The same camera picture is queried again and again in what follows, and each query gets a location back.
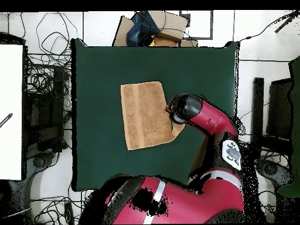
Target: white panel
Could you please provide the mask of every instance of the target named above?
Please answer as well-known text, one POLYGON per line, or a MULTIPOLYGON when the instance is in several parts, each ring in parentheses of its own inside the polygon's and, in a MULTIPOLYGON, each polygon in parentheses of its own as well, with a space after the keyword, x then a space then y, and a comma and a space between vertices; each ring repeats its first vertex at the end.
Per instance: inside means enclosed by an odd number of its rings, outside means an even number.
POLYGON ((0 45, 0 179, 21 180, 23 46, 0 45))

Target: floor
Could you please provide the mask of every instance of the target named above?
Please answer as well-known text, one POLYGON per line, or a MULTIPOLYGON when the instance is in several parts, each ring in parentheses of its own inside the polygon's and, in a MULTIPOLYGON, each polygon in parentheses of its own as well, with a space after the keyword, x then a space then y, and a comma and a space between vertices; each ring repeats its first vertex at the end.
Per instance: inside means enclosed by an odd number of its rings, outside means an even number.
MULTIPOLYGON (((192 14, 191 36, 209 37, 210 35, 210 15, 209 11, 189 11, 192 14)), ((269 23, 277 18, 291 13, 291 11, 213 11, 213 40, 200 40, 199 46, 222 47, 228 41, 238 41, 247 36, 260 33, 269 23)), ((66 25, 70 38, 80 38, 88 46, 111 46, 115 31, 118 27, 122 15, 130 18, 134 13, 132 11, 115 11, 115 12, 62 12, 66 23, 62 21, 60 15, 51 13, 45 15, 45 12, 23 13, 23 25, 21 13, 10 13, 9 16, 0 13, 0 31, 8 32, 13 35, 26 39, 28 52, 35 63, 43 51, 39 48, 42 40, 47 38, 52 32, 60 32, 67 36, 66 25)), ((264 101, 268 102, 268 88, 272 81, 289 78, 288 62, 300 55, 300 25, 299 18, 295 19, 288 26, 284 27, 279 33, 275 33, 277 27, 282 23, 271 25, 265 32, 257 37, 241 42, 240 60, 239 60, 239 88, 238 88, 238 116, 251 111, 251 92, 252 82, 255 77, 265 79, 264 101)), ((51 48, 54 42, 54 36, 46 39, 44 47, 51 48)), ((61 53, 66 47, 62 40, 57 40, 53 46, 53 51, 61 53)), ((267 125, 268 106, 264 109, 264 132, 267 125)), ((242 122, 246 128, 246 134, 250 133, 251 114, 245 115, 242 122)), ((71 128, 71 122, 68 122, 65 128, 71 128)), ((64 139, 71 144, 71 131, 65 131, 64 139)), ((249 136, 240 137, 243 141, 249 141, 249 136)), ((49 204, 49 201, 59 201, 61 197, 67 196, 68 187, 71 182, 72 152, 68 148, 60 154, 57 164, 39 173, 32 184, 31 199, 43 199, 32 203, 32 213, 37 215, 49 204)), ((269 180, 258 176, 260 181, 259 191, 271 189, 272 185, 269 180)), ((81 206, 83 205, 87 192, 73 192, 70 190, 70 197, 74 203, 74 215, 80 215, 81 206)), ((263 204, 275 204, 273 195, 265 193, 261 195, 263 204)), ((40 221, 49 221, 49 216, 41 216, 40 221)))

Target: brown towel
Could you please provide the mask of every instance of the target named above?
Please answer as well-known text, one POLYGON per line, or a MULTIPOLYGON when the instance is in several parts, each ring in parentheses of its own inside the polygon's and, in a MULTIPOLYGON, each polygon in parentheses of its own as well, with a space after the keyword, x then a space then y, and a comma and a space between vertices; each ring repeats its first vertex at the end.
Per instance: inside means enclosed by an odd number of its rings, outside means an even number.
POLYGON ((122 85, 121 101, 128 150, 171 142, 184 128, 172 129, 160 82, 122 85))

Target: green tablecloth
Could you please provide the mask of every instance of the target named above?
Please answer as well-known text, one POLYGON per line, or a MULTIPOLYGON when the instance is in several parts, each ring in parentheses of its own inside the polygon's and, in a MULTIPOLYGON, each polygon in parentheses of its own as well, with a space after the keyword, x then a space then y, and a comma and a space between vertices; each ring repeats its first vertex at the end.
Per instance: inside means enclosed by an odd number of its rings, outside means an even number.
POLYGON ((294 182, 291 185, 282 186, 278 192, 285 197, 300 197, 300 56, 289 63, 289 71, 294 86, 291 91, 292 100, 292 171, 294 182))
POLYGON ((202 133, 186 127, 169 144, 128 151, 120 85, 160 81, 167 102, 179 93, 203 94, 233 115, 237 43, 221 49, 85 47, 72 40, 71 49, 77 111, 72 188, 98 189, 117 173, 162 175, 186 183, 202 133))

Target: black cable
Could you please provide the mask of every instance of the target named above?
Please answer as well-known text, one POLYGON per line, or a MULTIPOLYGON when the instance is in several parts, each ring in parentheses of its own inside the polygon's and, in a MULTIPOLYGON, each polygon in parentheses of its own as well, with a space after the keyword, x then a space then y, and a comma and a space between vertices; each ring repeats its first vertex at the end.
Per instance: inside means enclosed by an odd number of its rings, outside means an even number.
MULTIPOLYGON (((72 201, 69 197, 63 197, 63 196, 58 196, 58 197, 62 197, 62 199, 60 200, 52 200, 36 217, 35 217, 35 223, 38 222, 38 220, 40 219, 40 217, 44 214, 48 214, 48 216, 51 218, 52 221, 47 221, 45 223, 42 224, 47 224, 47 223, 52 223, 52 225, 55 225, 55 222, 59 222, 59 225, 62 225, 62 223, 60 222, 60 218, 64 217, 66 219, 66 223, 68 223, 70 221, 70 216, 68 216, 69 219, 66 218, 65 214, 62 214, 59 212, 58 208, 57 208, 57 204, 61 203, 61 202, 66 202, 66 200, 68 202, 71 202, 73 205, 75 205, 78 208, 81 208, 80 206, 76 205, 74 201, 72 201), (55 207, 56 210, 49 210, 51 207, 55 207), (54 220, 53 217, 49 214, 50 212, 53 212, 56 214, 57 219, 54 220)), ((30 202, 37 202, 37 201, 43 201, 45 199, 55 199, 58 197, 44 197, 42 199, 32 199, 30 200, 30 202)))
POLYGON ((22 36, 22 39, 23 39, 25 37, 25 35, 26 35, 26 29, 25 29, 25 26, 24 26, 24 21, 23 21, 22 15, 23 15, 23 12, 21 12, 21 14, 20 14, 22 25, 23 25, 23 28, 24 28, 24 35, 22 36))
POLYGON ((293 12, 290 13, 290 14, 287 14, 287 15, 284 15, 284 16, 282 16, 282 17, 279 17, 278 19, 272 21, 268 26, 266 26, 266 27, 264 28, 264 30, 261 31, 259 34, 253 35, 253 36, 247 36, 246 38, 241 39, 241 40, 239 40, 238 42, 241 42, 242 40, 249 40, 249 39, 251 39, 251 38, 254 38, 254 37, 257 37, 257 36, 261 35, 261 34, 264 33, 265 30, 266 30, 267 28, 269 28, 272 24, 274 24, 274 23, 276 23, 276 22, 278 22, 278 21, 283 21, 285 18, 290 17, 290 16, 293 15, 295 12, 296 12, 296 11, 293 11, 293 12))
POLYGON ((254 111, 256 108, 252 109, 251 111, 247 112, 246 114, 242 115, 240 119, 242 119, 245 115, 248 115, 249 113, 251 113, 252 111, 254 111))
MULTIPOLYGON (((143 17, 143 18, 147 21, 147 23, 148 23, 148 25, 149 25, 149 26, 148 26, 149 30, 147 31, 146 34, 143 35, 143 37, 142 37, 142 39, 141 39, 142 42, 143 42, 143 41, 144 41, 144 38, 146 38, 146 37, 148 36, 148 33, 151 31, 152 27, 151 27, 150 21, 147 20, 147 18, 146 18, 143 14, 141 14, 141 12, 135 11, 135 13, 138 14, 139 16, 143 17)), ((163 28, 164 28, 165 25, 166 25, 166 12, 164 11, 164 13, 165 13, 165 23, 163 24, 163 28)))
POLYGON ((63 141, 65 144, 67 144, 67 146, 72 150, 72 148, 68 145, 68 143, 66 142, 66 140, 63 138, 63 141))

